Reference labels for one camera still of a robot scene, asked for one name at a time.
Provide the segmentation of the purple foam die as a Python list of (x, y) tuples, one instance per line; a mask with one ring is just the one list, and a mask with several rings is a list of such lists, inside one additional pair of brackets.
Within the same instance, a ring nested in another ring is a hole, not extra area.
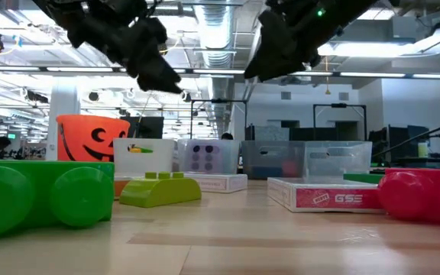
[(223, 169), (222, 152), (215, 143), (193, 143), (186, 147), (187, 171), (197, 173), (220, 173)]

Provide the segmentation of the black rig frame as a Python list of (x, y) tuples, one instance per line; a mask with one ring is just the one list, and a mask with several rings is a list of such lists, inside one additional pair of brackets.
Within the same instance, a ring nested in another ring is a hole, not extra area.
[(199, 106), (199, 108), (202, 108), (202, 106), (207, 103), (213, 103), (213, 104), (227, 104), (227, 103), (242, 103), (244, 105), (244, 129), (247, 127), (248, 122), (248, 101), (244, 99), (192, 99), (190, 102), (190, 124), (189, 124), (189, 139), (193, 139), (193, 112), (196, 110), (194, 109), (194, 104), (196, 102), (201, 102), (202, 104)]
[(316, 109), (318, 107), (328, 107), (328, 108), (352, 108), (354, 111), (357, 112), (356, 108), (361, 108), (363, 113), (360, 114), (360, 116), (363, 118), (364, 122), (364, 140), (368, 140), (368, 133), (367, 133), (367, 106), (366, 105), (352, 105), (352, 104), (346, 104), (346, 103), (332, 103), (332, 104), (314, 104), (312, 105), (312, 135), (314, 140), (317, 138), (317, 112)]

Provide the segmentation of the blue lego brick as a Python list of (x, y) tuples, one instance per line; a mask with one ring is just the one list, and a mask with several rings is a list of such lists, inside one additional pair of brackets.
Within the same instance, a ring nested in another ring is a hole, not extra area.
[(266, 180), (269, 177), (282, 176), (283, 170), (281, 167), (246, 166), (244, 173), (250, 180)]

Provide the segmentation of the big red toy block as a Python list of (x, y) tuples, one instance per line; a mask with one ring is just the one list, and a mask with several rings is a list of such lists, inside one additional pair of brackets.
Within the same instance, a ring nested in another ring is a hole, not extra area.
[(394, 218), (440, 224), (440, 169), (387, 169), (377, 195)]

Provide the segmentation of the dark green lego brick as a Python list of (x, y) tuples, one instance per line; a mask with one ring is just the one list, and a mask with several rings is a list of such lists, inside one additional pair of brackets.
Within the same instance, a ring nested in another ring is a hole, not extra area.
[(344, 180), (350, 180), (360, 183), (378, 184), (384, 177), (383, 174), (371, 174), (371, 173), (345, 173), (343, 175)]

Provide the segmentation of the smoky grey plastic bin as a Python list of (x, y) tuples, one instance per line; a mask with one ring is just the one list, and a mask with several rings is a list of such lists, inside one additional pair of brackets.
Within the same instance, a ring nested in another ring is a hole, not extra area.
[(293, 160), (298, 163), (299, 176), (303, 176), (305, 143), (303, 141), (242, 141), (241, 155), (244, 167), (281, 167), (282, 162)]

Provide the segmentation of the red lego brick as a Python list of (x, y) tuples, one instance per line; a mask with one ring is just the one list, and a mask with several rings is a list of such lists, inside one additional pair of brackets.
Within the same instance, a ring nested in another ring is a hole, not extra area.
[(286, 160), (282, 162), (282, 177), (298, 177), (299, 168), (298, 163), (293, 160)]

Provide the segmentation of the white plastic bin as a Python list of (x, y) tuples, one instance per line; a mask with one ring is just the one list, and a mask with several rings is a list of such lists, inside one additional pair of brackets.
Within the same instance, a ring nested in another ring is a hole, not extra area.
[[(171, 172), (176, 142), (167, 139), (116, 138), (114, 139), (115, 173), (138, 175), (146, 172)], [(129, 147), (154, 150), (153, 153), (131, 153)]]

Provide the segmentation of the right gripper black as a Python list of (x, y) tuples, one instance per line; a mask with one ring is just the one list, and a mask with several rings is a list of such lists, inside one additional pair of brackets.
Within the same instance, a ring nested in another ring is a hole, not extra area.
[(266, 81), (305, 71), (304, 63), (318, 65), (318, 48), (332, 33), (332, 0), (267, 0), (267, 6), (259, 15), (263, 36), (244, 78)]

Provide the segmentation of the lime green rounded brick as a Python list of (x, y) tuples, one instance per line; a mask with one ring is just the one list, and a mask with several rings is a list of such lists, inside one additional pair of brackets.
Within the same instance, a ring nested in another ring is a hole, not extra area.
[(197, 181), (182, 172), (146, 172), (143, 177), (132, 179), (125, 185), (118, 201), (123, 205), (152, 208), (201, 198)]

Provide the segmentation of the clear plastic bin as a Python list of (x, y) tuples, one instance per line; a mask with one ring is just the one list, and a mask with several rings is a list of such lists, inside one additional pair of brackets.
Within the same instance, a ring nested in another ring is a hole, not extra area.
[(218, 144), (222, 152), (223, 174), (235, 174), (238, 169), (238, 159), (240, 142), (235, 140), (199, 140), (199, 139), (180, 139), (177, 141), (177, 153), (179, 170), (183, 172), (190, 172), (186, 170), (186, 147), (193, 143), (215, 143)]
[(307, 141), (303, 176), (342, 177), (368, 173), (372, 143), (369, 141)]

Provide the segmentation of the black monitor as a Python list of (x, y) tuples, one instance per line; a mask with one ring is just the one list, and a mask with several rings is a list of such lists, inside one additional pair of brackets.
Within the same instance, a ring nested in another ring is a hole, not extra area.
[(128, 138), (163, 138), (164, 117), (121, 117), (121, 119), (130, 123)]

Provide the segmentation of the silver ventilation duct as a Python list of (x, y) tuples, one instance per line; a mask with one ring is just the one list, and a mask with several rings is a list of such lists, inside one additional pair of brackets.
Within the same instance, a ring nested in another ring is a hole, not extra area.
[[(231, 69), (231, 52), (234, 30), (234, 8), (226, 5), (197, 5), (194, 12), (198, 20), (200, 46), (204, 50), (202, 58), (206, 69)], [(208, 84), (212, 100), (232, 100), (235, 80), (233, 76), (213, 76)], [(212, 118), (219, 137), (228, 131), (231, 120), (231, 102), (210, 103)]]

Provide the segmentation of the big green toy block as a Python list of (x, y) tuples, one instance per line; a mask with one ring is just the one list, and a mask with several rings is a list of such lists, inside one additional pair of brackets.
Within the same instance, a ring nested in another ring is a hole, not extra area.
[(110, 162), (0, 160), (0, 235), (108, 221), (114, 173)]

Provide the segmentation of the white purple card box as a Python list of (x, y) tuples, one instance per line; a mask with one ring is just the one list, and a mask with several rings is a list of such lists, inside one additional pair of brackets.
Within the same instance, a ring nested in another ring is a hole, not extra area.
[(194, 179), (204, 193), (234, 193), (248, 188), (245, 174), (185, 173), (184, 176)]

